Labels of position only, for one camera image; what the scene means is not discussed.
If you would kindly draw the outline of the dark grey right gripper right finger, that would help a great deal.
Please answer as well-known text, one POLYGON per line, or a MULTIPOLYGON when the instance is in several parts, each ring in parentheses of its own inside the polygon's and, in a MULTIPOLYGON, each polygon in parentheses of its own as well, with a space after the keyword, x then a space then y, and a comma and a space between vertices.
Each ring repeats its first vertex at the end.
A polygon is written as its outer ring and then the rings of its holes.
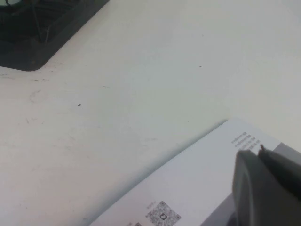
POLYGON ((258 157, 278 183, 300 200, 301 154, 285 144, 279 144, 274 150, 261 145, 258 157))

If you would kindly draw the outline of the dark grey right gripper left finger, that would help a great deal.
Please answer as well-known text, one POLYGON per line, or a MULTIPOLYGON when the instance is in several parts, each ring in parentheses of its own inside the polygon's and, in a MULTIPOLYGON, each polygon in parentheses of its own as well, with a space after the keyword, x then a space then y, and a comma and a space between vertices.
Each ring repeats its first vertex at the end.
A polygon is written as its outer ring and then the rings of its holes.
POLYGON ((301 200, 286 191, 249 150, 236 155, 232 183, 238 226, 299 226, 301 200))

